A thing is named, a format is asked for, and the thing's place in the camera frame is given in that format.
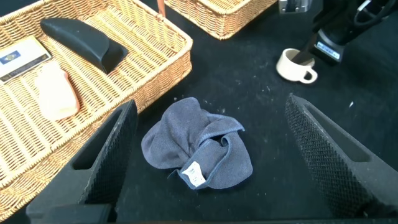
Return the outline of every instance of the black cable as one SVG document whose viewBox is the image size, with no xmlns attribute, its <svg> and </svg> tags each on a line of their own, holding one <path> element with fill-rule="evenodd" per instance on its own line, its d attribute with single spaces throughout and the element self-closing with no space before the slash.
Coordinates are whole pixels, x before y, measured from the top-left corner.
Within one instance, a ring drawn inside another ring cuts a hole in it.
<svg viewBox="0 0 398 224">
<path fill-rule="evenodd" d="M 363 11 L 366 13 L 366 15 L 372 17 L 372 19 L 376 18 L 376 15 L 369 12 L 369 10 L 367 10 L 366 8 L 364 8 Z"/>
<path fill-rule="evenodd" d="M 366 22 L 359 22 L 358 21 L 358 17 L 359 14 L 362 11 L 358 11 L 355 16 L 354 16 L 354 25 L 356 27 L 364 27 L 364 26 L 371 26 L 377 22 L 379 22 L 384 16 L 388 15 L 388 13 L 390 12 L 390 10 L 394 7 L 396 3 L 396 0 L 389 0 L 386 4 L 386 6 L 384 6 L 384 8 L 381 9 L 381 11 L 371 20 L 366 21 Z"/>
</svg>

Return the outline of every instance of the sponge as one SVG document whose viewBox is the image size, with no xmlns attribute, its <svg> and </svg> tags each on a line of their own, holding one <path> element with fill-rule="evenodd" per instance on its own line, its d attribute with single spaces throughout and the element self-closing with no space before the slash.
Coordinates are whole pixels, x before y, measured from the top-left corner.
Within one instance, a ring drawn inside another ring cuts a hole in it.
<svg viewBox="0 0 398 224">
<path fill-rule="evenodd" d="M 79 101 L 68 80 L 68 73 L 57 62 L 43 65 L 35 84 L 39 89 L 39 106 L 44 118 L 56 121 L 79 111 Z"/>
</svg>

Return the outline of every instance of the black plastic object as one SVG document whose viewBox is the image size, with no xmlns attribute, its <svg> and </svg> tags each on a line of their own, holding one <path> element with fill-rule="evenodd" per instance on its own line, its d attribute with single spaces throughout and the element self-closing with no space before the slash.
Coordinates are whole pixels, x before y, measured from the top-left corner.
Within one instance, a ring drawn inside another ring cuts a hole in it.
<svg viewBox="0 0 398 224">
<path fill-rule="evenodd" d="M 111 72 L 127 55 L 127 49 L 104 33 L 77 19 L 43 19 L 45 34 L 68 47 L 104 73 Z"/>
<path fill-rule="evenodd" d="M 27 206 L 32 223 L 51 223 L 61 213 L 69 223 L 115 221 L 114 207 L 124 183 L 136 125 L 134 101 L 116 108 Z"/>
<path fill-rule="evenodd" d="M 308 101 L 285 114 L 312 178 L 337 217 L 396 217 L 398 172 Z"/>
</svg>

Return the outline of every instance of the towel label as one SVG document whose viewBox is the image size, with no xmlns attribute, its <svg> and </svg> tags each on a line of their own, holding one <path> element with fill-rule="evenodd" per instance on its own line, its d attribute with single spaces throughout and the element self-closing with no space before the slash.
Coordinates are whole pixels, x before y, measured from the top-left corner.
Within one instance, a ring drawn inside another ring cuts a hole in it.
<svg viewBox="0 0 398 224">
<path fill-rule="evenodd" d="M 198 187 L 204 182 L 206 182 L 205 178 L 201 174 L 200 165 L 196 161 L 193 161 L 192 164 L 188 167 L 188 169 L 183 171 L 182 174 L 187 175 L 189 177 L 189 181 L 195 187 Z"/>
</svg>

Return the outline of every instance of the basket rim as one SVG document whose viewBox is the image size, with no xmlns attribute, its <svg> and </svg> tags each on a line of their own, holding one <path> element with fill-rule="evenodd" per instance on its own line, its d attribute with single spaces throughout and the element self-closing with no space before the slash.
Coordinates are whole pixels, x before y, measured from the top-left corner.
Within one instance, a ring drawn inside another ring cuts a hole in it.
<svg viewBox="0 0 398 224">
<path fill-rule="evenodd" d="M 243 0 L 231 9 L 223 9 L 223 8 L 215 5 L 214 3 L 210 2 L 209 0 L 197 0 L 197 1 L 201 2 L 203 5 L 205 5 L 206 7 L 209 7 L 211 10 L 217 12 L 218 14 L 230 15 L 230 14 L 234 14 L 235 12 L 240 10 L 242 7 L 244 7 L 246 4 L 248 4 L 252 0 Z"/>
<path fill-rule="evenodd" d="M 0 24 L 9 22 L 16 17 L 23 15 L 27 12 L 34 11 L 49 2 L 52 2 L 54 0 L 39 0 L 37 2 L 34 2 L 28 6 L 25 6 L 21 9 L 18 9 L 14 12 L 11 12 L 5 16 L 0 17 Z M 92 125 L 93 123 L 97 122 L 104 114 L 108 113 L 110 110 L 113 110 L 117 105 L 120 104 L 120 102 L 124 101 L 128 96 L 131 96 L 135 91 L 138 89 L 142 88 L 146 83 L 150 82 L 152 79 L 154 79 L 158 74 L 166 70 L 171 64 L 178 62 L 180 58 L 182 58 L 186 53 L 188 53 L 192 49 L 193 45 L 193 40 L 191 37 L 186 34 L 184 31 L 179 29 L 176 25 L 171 23 L 168 19 L 165 17 L 161 16 L 161 14 L 155 12 L 153 9 L 151 9 L 149 6 L 145 5 L 143 2 L 140 0 L 132 0 L 133 4 L 137 4 L 139 7 L 143 8 L 143 10 L 146 11 L 146 13 L 149 13 L 150 15 L 154 17 L 158 17 L 158 22 L 164 22 L 164 24 L 171 29 L 173 29 L 178 35 L 181 35 L 185 39 L 185 46 L 182 48 L 179 52 L 177 52 L 174 56 L 170 57 L 165 63 L 163 63 L 160 67 L 157 69 L 153 70 L 152 72 L 148 73 L 147 76 L 142 79 L 135 88 L 132 88 L 129 91 L 124 92 L 120 97 L 119 100 L 115 100 L 111 105 L 107 108 L 102 108 L 101 111 L 103 111 L 102 115 L 93 115 L 90 119 L 86 120 L 80 129 L 78 131 L 75 131 L 74 134 L 67 134 L 63 138 L 57 140 L 55 143 L 53 143 L 51 146 L 46 147 L 41 152 L 41 155 L 39 158 L 34 161 L 34 162 L 28 162 L 24 164 L 18 171 L 14 172 L 13 175 L 7 176 L 3 180 L 0 180 L 0 190 L 5 189 L 8 187 L 8 185 L 12 184 L 14 180 L 19 178 L 22 174 L 26 173 L 29 169 L 31 169 L 33 166 L 36 166 L 38 163 L 44 161 L 50 154 L 52 154 L 55 150 L 62 148 L 68 141 L 70 141 L 72 138 L 74 138 L 76 135 L 79 135 L 80 132 L 85 130 L 89 125 Z"/>
</svg>

